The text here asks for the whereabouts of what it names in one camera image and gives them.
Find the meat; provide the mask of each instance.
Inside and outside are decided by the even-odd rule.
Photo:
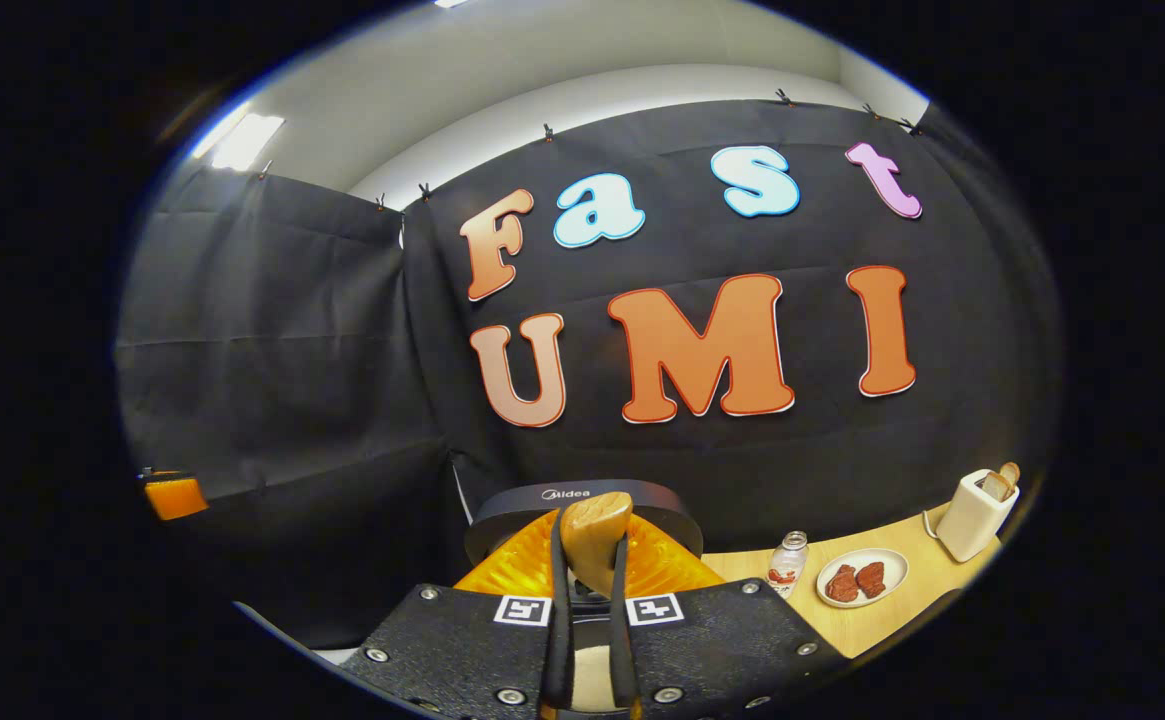
[[[866,597],[877,597],[884,592],[883,562],[871,562],[866,569],[861,569],[857,572],[857,587],[862,588]]]
[[[826,583],[826,597],[838,602],[853,602],[857,600],[857,583],[853,580],[852,565],[841,565],[835,570],[835,577]]]

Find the black backdrop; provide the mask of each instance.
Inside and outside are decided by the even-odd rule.
[[[829,538],[905,518],[949,500],[969,471],[1007,460],[1038,475],[1062,381],[1052,274],[994,164],[933,113],[911,135],[861,111],[818,105],[647,110],[507,151],[405,209],[418,359],[437,421],[471,459],[468,500],[515,482],[650,480],[684,497],[706,550],[719,552],[770,546],[791,529]],[[843,158],[856,142],[896,161],[902,186],[924,204],[919,219],[898,218]],[[723,204],[727,186],[709,160],[737,144],[768,144],[788,160],[802,191],[792,213],[743,218]],[[645,224],[624,240],[565,249],[553,238],[555,197],[595,172],[631,183]],[[535,199],[520,218],[523,249],[504,256],[517,274],[471,302],[458,228],[517,188]],[[864,264],[897,266],[908,277],[902,305],[917,379],[898,395],[857,391],[864,324],[843,275]],[[626,423],[631,370],[608,302],[663,288],[704,331],[720,284],[747,273],[783,283],[777,324],[792,409],[732,418],[719,409],[722,381],[701,418],[682,407],[668,423]],[[514,428],[492,411],[467,338],[489,325],[511,329],[515,389],[536,397],[530,345],[517,327],[537,313],[563,315],[569,403],[549,428]]]

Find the white plate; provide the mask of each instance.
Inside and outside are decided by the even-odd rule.
[[[832,598],[826,597],[826,583],[835,577],[835,570],[839,570],[841,565],[852,565],[853,573],[857,573],[861,569],[866,569],[871,562],[883,562],[884,564],[884,592],[880,593],[877,597],[866,597],[866,593],[857,591],[857,600],[853,602],[839,602],[832,600]],[[910,564],[906,562],[906,556],[902,552],[894,550],[885,550],[884,548],[866,548],[864,550],[855,550],[853,552],[846,552],[839,556],[836,559],[828,562],[818,573],[818,597],[822,598],[826,605],[832,605],[834,607],[861,607],[864,605],[870,605],[875,601],[882,600],[882,598],[888,597],[890,592],[897,590],[898,585],[902,585],[903,580],[906,580],[906,573],[910,569]]]

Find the black curtain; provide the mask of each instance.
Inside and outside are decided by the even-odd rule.
[[[733,551],[772,546],[791,529],[826,539],[906,518],[951,500],[969,471],[1007,460],[1035,478],[1061,390],[1053,281],[993,164],[933,113],[925,123],[933,129],[912,135],[861,111],[819,105],[647,110],[507,151],[405,209],[410,310],[435,320],[414,332],[428,346],[428,390],[444,407],[437,419],[456,452],[499,473],[497,482],[472,483],[474,500],[508,482],[650,480],[686,500],[707,551]],[[856,142],[896,161],[903,190],[924,205],[919,219],[898,218],[843,157]],[[739,144],[765,144],[788,160],[802,191],[792,213],[743,218],[725,205],[709,160]],[[596,172],[622,174],[647,221],[624,240],[565,249],[553,238],[556,196]],[[504,255],[517,274],[471,302],[458,228],[517,188],[535,199],[518,218],[522,252]],[[902,305],[917,379],[899,395],[857,391],[864,324],[843,275],[864,264],[892,264],[908,277]],[[626,337],[608,302],[663,288],[701,332],[720,285],[746,273],[783,283],[777,323],[792,409],[732,418],[719,409],[723,379],[701,418],[682,403],[668,423],[626,423]],[[511,329],[515,389],[536,397],[518,324],[537,313],[564,316],[569,403],[549,428],[515,428],[483,397],[467,338],[489,325]]]
[[[115,363],[130,454],[209,509],[167,523],[195,571],[311,647],[355,644],[466,524],[417,369],[400,214],[207,168],[133,252]]]

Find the bottle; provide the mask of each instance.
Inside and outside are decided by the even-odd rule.
[[[805,562],[809,562],[809,538],[805,532],[792,530],[769,559],[770,587],[778,591],[779,597],[791,597],[796,580],[805,571]]]

